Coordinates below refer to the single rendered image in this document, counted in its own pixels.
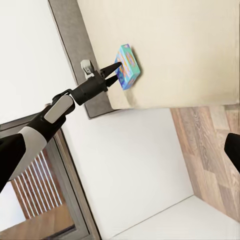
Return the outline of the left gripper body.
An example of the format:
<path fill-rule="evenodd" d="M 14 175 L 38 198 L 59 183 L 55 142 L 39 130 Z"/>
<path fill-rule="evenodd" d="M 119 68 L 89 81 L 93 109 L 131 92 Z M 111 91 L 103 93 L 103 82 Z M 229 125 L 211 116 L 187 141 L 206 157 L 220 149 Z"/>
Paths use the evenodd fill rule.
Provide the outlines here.
<path fill-rule="evenodd" d="M 82 83 L 80 88 L 89 100 L 96 97 L 101 92 L 108 91 L 108 86 L 105 84 L 105 81 L 98 71 L 94 71 L 93 77 Z"/>

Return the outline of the board game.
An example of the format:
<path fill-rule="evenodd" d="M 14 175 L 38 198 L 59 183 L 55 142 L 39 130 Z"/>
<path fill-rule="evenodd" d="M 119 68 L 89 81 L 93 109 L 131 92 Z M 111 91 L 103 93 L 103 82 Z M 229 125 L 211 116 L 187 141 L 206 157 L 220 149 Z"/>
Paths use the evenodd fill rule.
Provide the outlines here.
<path fill-rule="evenodd" d="M 134 57 L 131 47 L 128 44 L 120 46 L 120 50 L 115 60 L 115 64 L 121 62 L 115 72 L 121 84 L 121 88 L 129 90 L 136 78 L 141 74 L 139 65 Z"/>

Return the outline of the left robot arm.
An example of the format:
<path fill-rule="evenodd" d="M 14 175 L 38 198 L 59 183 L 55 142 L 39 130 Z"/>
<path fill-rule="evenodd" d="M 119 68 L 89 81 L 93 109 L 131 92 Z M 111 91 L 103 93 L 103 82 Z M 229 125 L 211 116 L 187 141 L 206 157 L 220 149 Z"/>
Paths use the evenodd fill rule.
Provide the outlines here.
<path fill-rule="evenodd" d="M 117 75 L 106 79 L 122 65 L 121 62 L 109 65 L 98 72 L 91 60 L 84 59 L 81 68 L 85 72 L 86 81 L 74 90 L 68 89 L 53 97 L 52 105 L 47 104 L 38 115 L 19 133 L 22 133 L 26 152 L 9 181 L 16 179 L 26 171 L 39 153 L 46 147 L 51 138 L 65 123 L 66 116 L 76 108 L 75 102 L 81 106 L 88 100 L 107 92 L 119 78 Z M 75 101 L 75 102 L 74 102 Z"/>

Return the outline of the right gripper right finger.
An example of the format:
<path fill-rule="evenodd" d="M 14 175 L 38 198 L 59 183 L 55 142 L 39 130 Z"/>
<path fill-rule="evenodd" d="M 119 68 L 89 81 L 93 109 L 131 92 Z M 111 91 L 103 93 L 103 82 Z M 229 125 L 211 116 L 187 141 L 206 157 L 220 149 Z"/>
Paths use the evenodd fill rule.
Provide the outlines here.
<path fill-rule="evenodd" d="M 224 151 L 240 173 L 240 135 L 229 133 L 227 135 Z"/>

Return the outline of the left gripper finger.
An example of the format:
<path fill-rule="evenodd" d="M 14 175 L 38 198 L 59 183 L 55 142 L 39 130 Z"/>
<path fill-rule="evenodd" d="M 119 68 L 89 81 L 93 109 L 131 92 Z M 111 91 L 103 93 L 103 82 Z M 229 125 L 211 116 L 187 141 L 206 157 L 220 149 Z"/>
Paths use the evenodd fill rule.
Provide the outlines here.
<path fill-rule="evenodd" d="M 110 88 L 118 79 L 119 79 L 118 76 L 115 75 L 113 77 L 106 79 L 105 84 L 107 85 L 108 88 Z"/>
<path fill-rule="evenodd" d="M 121 62 L 117 62 L 115 64 L 109 65 L 100 70 L 100 76 L 103 78 L 104 82 L 106 83 L 106 78 L 111 75 L 115 70 L 117 70 L 122 65 Z"/>

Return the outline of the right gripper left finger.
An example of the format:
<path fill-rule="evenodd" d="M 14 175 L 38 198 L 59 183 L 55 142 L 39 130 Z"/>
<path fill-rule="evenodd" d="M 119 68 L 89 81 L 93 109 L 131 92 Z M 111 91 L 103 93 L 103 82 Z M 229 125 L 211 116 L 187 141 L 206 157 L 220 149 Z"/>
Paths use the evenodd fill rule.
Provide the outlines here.
<path fill-rule="evenodd" d="M 26 153 L 22 133 L 0 138 L 0 193 Z"/>

